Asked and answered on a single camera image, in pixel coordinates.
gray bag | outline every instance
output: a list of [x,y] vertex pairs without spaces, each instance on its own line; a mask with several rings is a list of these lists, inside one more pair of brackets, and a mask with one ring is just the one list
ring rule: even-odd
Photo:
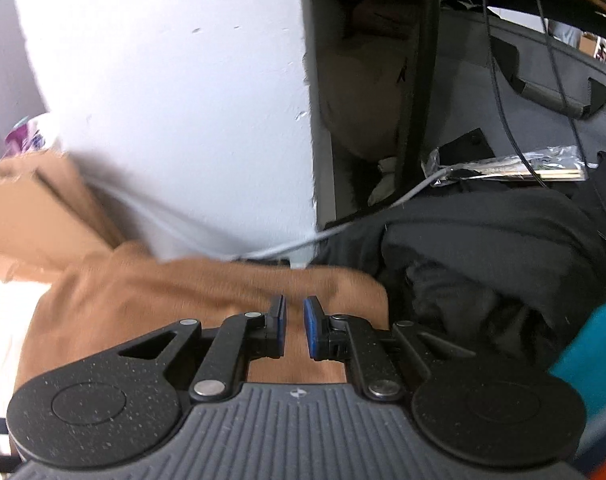
[[[523,152],[576,144],[542,33],[490,18],[500,95]],[[497,156],[514,149],[492,92],[483,15],[443,10],[423,149],[428,152],[480,128]],[[552,38],[570,115],[589,162],[606,150],[606,65]]]

white pillow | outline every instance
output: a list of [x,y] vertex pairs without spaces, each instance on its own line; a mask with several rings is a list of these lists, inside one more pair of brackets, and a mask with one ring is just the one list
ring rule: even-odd
[[[40,297],[51,285],[32,282],[0,282],[0,417],[7,413],[7,405],[14,392],[14,381],[19,366],[27,328]],[[0,437],[0,454],[9,453],[7,437]]]

gray ribbed plate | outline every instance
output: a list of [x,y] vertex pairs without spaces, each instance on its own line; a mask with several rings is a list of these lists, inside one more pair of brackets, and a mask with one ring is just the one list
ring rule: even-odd
[[28,463],[12,480],[580,480],[563,463],[527,472],[476,469],[429,446],[404,411],[349,384],[244,384],[195,406],[164,447],[129,465],[62,471]]

black cable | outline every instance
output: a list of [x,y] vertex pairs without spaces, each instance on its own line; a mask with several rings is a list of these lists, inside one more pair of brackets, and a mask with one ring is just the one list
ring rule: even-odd
[[534,177],[534,179],[538,182],[538,184],[542,187],[547,187],[545,182],[541,179],[540,176],[534,171],[531,164],[523,155],[522,150],[519,148],[516,143],[516,139],[514,139],[514,135],[512,135],[512,130],[510,129],[510,125],[507,122],[507,117],[505,115],[505,110],[503,108],[502,99],[500,98],[500,89],[498,79],[496,77],[496,62],[494,60],[494,54],[492,53],[492,28],[490,27],[490,17],[487,9],[487,0],[483,0],[483,17],[485,20],[485,29],[487,31],[487,45],[489,49],[490,56],[490,75],[492,76],[492,90],[494,90],[494,98],[496,99],[496,107],[499,111],[500,122],[502,123],[502,127],[505,130],[505,134],[508,136],[510,143],[512,144],[512,148],[518,155],[518,158],[523,163],[523,165],[527,168],[529,173]]
[[[552,40],[549,37],[549,34],[547,33],[547,26],[545,25],[545,15],[543,13],[543,4],[541,3],[541,0],[536,0],[536,5],[538,7],[538,17],[541,20],[541,26],[543,27],[543,32],[545,35],[545,44],[547,45],[547,53],[549,55],[549,60],[552,65],[552,71],[554,72],[554,78],[556,79],[556,86],[561,95],[564,110],[569,110],[567,94],[565,93],[565,88],[563,87],[563,81],[561,79],[561,72],[560,72],[560,70],[558,70],[558,65],[556,63],[556,57],[554,56],[554,48],[552,47]],[[592,183],[592,187],[594,189],[596,198],[598,199],[598,202],[600,203],[600,206],[606,215],[605,201],[603,200],[602,196],[598,192],[598,188],[596,187],[596,182],[594,182],[593,178],[590,178],[590,167],[587,162],[587,155],[585,155],[585,148],[583,147],[583,143],[582,143],[582,140],[580,139],[578,128],[576,127],[576,122],[574,121],[573,117],[570,117],[568,114],[566,114],[566,115],[567,115],[567,119],[570,121],[570,128],[572,129],[572,133],[574,134],[574,139],[576,140],[576,146],[578,147],[578,150],[579,150],[580,160],[583,163],[583,168],[584,168],[583,171],[585,172],[586,180],[589,180]],[[606,236],[603,233],[601,233],[599,231],[598,234],[600,235],[600,237],[603,240],[606,241]]]

tan cloth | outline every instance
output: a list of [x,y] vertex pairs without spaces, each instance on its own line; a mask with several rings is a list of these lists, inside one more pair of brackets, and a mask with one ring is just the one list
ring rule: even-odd
[[356,34],[318,53],[323,122],[352,155],[371,162],[396,155],[403,87],[409,95],[414,88],[419,15],[419,6],[365,0],[353,11]]
[[0,253],[63,271],[86,254],[112,247],[32,174],[0,177]]
[[1,176],[35,173],[54,196],[112,248],[125,241],[96,197],[84,184],[67,153],[55,150],[23,153],[0,160]]
[[368,318],[387,327],[384,288],[360,272],[331,267],[291,270],[204,258],[159,264],[137,243],[71,265],[34,313],[16,388],[29,379],[184,318],[217,327],[228,316],[288,300],[285,357],[250,365],[249,379],[277,383],[345,380],[343,366],[309,358],[302,302],[316,295],[328,314]]

